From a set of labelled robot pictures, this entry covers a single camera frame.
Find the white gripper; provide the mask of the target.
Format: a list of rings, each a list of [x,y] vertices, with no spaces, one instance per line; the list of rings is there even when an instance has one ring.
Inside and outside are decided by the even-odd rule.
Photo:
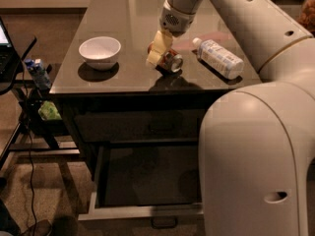
[[[162,29],[157,31],[146,60],[149,68],[155,68],[161,62],[164,54],[172,45],[172,36],[183,35],[189,30],[194,18],[194,14],[182,13],[173,8],[167,0],[164,1],[159,17],[159,25]]]

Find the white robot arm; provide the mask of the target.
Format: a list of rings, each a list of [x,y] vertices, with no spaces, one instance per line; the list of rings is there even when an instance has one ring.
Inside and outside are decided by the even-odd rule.
[[[314,37],[271,0],[210,0],[261,81],[207,111],[199,172],[207,236],[308,236],[315,158]],[[159,23],[180,36],[202,0],[165,0]]]

